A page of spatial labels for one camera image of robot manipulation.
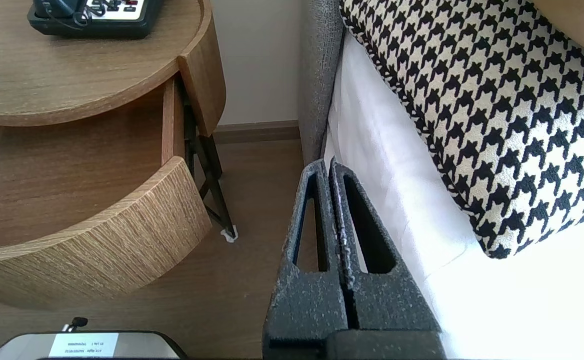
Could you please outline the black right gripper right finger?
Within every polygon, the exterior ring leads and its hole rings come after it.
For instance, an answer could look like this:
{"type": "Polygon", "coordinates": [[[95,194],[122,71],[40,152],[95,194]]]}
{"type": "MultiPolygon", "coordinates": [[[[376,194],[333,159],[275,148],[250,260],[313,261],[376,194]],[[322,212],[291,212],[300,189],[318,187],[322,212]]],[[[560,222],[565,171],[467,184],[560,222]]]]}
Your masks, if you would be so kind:
{"type": "Polygon", "coordinates": [[[354,172],[330,165],[347,329],[326,341],[329,360],[444,360],[441,329],[354,172]]]}

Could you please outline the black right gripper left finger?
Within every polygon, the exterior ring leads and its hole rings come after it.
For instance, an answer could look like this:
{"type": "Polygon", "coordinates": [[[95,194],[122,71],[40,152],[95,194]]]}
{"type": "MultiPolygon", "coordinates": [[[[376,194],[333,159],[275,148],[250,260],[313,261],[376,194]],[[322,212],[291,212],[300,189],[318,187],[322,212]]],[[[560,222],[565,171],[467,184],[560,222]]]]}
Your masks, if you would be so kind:
{"type": "Polygon", "coordinates": [[[301,173],[277,279],[263,325],[265,360],[323,360],[326,340],[346,330],[340,255],[328,172],[321,159],[301,173]],[[306,204],[314,201],[319,271],[298,267],[306,204]]]}

